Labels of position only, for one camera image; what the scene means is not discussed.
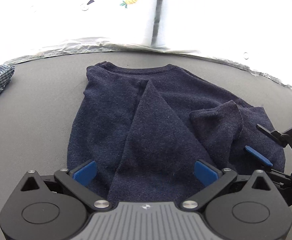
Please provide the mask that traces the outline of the navy blue knit sweater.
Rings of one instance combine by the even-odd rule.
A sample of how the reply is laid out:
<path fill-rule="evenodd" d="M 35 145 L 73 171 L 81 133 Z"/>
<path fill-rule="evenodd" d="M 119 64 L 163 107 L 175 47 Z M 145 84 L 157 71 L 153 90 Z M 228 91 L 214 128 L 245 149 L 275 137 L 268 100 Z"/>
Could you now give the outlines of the navy blue knit sweater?
<path fill-rule="evenodd" d="M 183 68 L 124 69 L 101 62 L 86 76 L 67 166 L 95 161 L 89 189 L 111 203 L 182 202 L 202 189 L 194 175 L 199 159 L 251 174 L 259 163 L 245 146 L 276 170 L 285 168 L 283 149 L 256 128 L 273 129 L 262 107 Z"/>

